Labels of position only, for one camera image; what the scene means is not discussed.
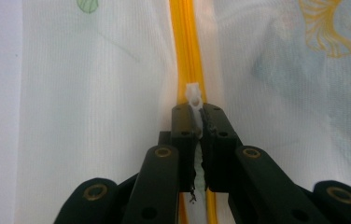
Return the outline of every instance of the bag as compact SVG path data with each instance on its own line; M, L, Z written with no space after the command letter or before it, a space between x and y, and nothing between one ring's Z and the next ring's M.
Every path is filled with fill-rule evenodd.
M351 186L351 1L193 4L207 102L296 184ZM15 223L52 222L85 180L124 181L170 130L179 71L169 8L23 1ZM218 195L219 223L232 223L226 200ZM205 221L197 204L190 223Z

